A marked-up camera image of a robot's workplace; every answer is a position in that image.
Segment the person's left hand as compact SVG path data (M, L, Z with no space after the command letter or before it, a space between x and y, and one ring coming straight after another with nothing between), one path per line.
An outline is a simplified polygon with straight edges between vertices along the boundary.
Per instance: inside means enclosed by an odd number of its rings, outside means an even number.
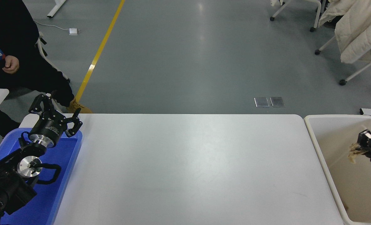
M19 59L17 57L8 55L4 59L5 64L2 70L7 74L15 74L20 67Z

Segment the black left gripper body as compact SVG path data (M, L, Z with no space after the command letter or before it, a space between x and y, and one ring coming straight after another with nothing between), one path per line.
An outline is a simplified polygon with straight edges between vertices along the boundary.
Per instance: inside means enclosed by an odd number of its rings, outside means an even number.
M64 132L63 117L40 118L29 133L29 140L35 141L37 137L44 136L51 142L57 143Z

